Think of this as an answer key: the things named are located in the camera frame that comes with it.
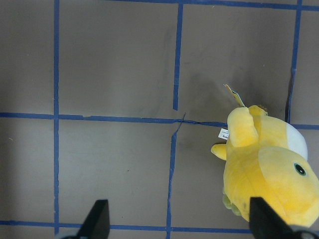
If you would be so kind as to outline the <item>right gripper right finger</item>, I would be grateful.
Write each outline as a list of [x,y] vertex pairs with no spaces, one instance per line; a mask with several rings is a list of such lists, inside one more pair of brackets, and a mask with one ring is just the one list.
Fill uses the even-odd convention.
[[317,239],[309,228],[288,225],[261,197],[250,199],[249,229],[256,239]]

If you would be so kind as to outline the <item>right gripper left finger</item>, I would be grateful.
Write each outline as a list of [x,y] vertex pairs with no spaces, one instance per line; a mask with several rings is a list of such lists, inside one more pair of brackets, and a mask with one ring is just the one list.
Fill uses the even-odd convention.
[[87,215],[76,239],[107,239],[110,233],[109,203],[97,200]]

